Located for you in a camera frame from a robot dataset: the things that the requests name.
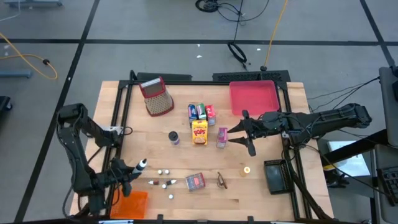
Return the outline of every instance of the red tray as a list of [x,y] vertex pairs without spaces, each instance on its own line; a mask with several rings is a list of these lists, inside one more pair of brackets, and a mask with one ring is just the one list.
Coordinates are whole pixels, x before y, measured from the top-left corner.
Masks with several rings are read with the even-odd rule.
[[242,115],[247,110],[250,115],[279,110],[278,97],[273,81],[245,81],[229,83],[232,113]]

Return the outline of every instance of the wooden table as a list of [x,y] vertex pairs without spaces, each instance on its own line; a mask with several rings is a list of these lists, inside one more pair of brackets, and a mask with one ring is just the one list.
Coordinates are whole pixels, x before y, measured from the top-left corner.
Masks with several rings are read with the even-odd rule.
[[[110,125],[117,87],[118,82],[102,83],[93,117],[98,124]],[[224,149],[217,149],[218,128],[232,128],[241,119],[231,112],[229,86],[167,85],[167,89],[174,99],[175,108],[163,116],[153,118],[146,111],[139,87],[133,86],[127,126],[132,127],[134,132],[125,136],[121,153],[121,159],[124,159],[128,166],[135,166],[143,158],[148,160],[145,171],[131,183],[133,190],[148,192],[145,219],[156,219],[158,214],[163,214],[165,220],[247,220],[250,215],[255,221],[294,220],[290,195],[271,195],[264,174],[264,161],[280,159],[282,150],[280,136],[255,140],[257,151],[255,157],[251,157],[248,150],[240,144],[229,142]],[[303,83],[288,83],[288,89],[292,111],[308,113]],[[195,102],[215,106],[216,126],[211,126],[208,130],[207,146],[191,144],[187,106]],[[171,145],[168,139],[170,131],[178,132],[180,137],[178,146]],[[244,135],[245,133],[241,132],[230,134],[228,137],[236,138]],[[317,146],[315,141],[309,144]],[[97,148],[94,141],[89,140],[86,146],[87,158]],[[332,217],[333,211],[320,157],[317,152],[309,148],[300,152],[307,189],[324,211]],[[103,157],[104,150],[90,164],[96,172],[101,171]],[[249,166],[251,172],[246,177],[241,177],[239,170],[244,166]],[[170,174],[159,175],[157,173],[159,169],[168,169]],[[206,187],[189,192],[185,177],[199,172],[205,177]],[[217,186],[217,172],[220,172],[227,182],[227,190]],[[160,183],[163,183],[169,179],[176,179],[177,183],[166,190],[160,185],[148,184],[150,180],[160,180]],[[300,216],[304,217],[302,196],[298,190],[297,192]],[[174,199],[169,199],[169,194],[174,194]],[[75,195],[70,213],[76,212]]]

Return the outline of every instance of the small orange object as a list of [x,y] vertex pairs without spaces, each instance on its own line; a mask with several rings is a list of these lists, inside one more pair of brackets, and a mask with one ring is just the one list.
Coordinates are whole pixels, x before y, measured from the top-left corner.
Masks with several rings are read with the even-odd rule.
[[[143,219],[147,208],[148,192],[131,191],[130,196],[124,197],[120,188],[120,199],[112,206],[111,218],[115,219]],[[113,194],[113,203],[118,199],[117,189]]]

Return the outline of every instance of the small red box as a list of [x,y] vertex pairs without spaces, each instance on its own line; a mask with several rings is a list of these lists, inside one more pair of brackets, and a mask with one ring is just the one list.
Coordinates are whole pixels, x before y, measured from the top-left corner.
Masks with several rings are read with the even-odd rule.
[[209,126],[216,124],[216,111],[214,110],[213,105],[206,105],[206,115],[207,115],[207,122]]

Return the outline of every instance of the blue can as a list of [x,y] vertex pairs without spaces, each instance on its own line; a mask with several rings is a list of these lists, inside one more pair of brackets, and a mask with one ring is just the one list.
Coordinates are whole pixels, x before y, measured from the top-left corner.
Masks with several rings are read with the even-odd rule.
[[192,128],[192,121],[198,119],[197,107],[195,105],[188,105],[188,119],[189,126]]

